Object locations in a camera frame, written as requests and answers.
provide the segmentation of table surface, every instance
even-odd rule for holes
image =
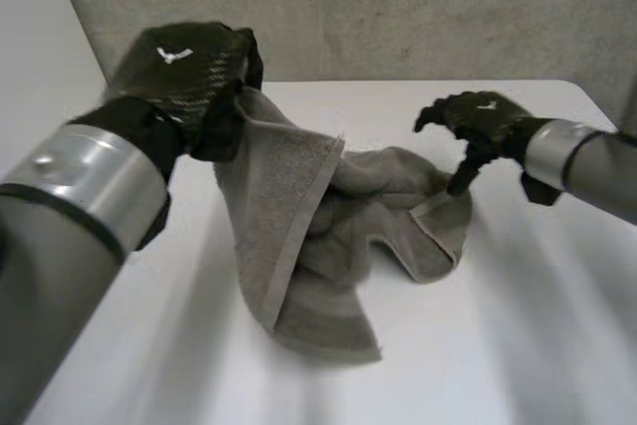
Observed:
[[[0,0],[0,173],[95,104],[104,79],[68,0]],[[537,115],[610,123],[564,82],[267,84],[298,125],[348,147],[400,145],[452,170],[462,142],[418,110],[495,89]],[[465,255],[417,285],[374,255],[358,288],[383,360],[330,366],[280,348],[243,304],[211,167],[182,158],[166,230],[130,257],[29,423],[632,423],[634,227],[563,197],[528,204],[514,164],[473,186]]]

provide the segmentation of robotic hand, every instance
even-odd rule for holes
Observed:
[[[536,118],[496,92],[464,92],[423,108],[416,132],[428,123],[468,141],[466,157],[447,192],[464,192],[480,168],[514,159],[523,169],[529,201],[552,205],[562,191],[637,223],[637,140],[564,119]]]
[[[161,110],[179,129],[184,151],[226,161],[237,152],[243,120],[234,96],[261,89],[263,63],[251,29],[186,23],[147,29],[116,70],[105,103],[137,98]]]

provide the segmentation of crumpled towel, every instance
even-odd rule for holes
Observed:
[[[446,196],[449,175],[410,151],[343,153],[342,139],[295,126],[259,91],[238,103],[244,138],[215,173],[248,308],[289,348],[380,359],[355,294],[369,243],[388,247],[414,281],[440,279],[460,260],[470,196]]]

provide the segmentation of gray wall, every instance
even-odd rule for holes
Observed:
[[[218,19],[255,29],[268,80],[563,79],[637,126],[637,0],[72,2],[106,76],[144,27]]]

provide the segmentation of gray towel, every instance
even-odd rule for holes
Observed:
[[[257,321],[283,345],[329,360],[380,358],[355,294],[368,245],[391,250],[419,283],[458,263],[469,195],[449,198],[449,175],[398,147],[343,153],[343,141],[298,128],[261,92],[234,161],[215,165],[236,241],[239,282]]]

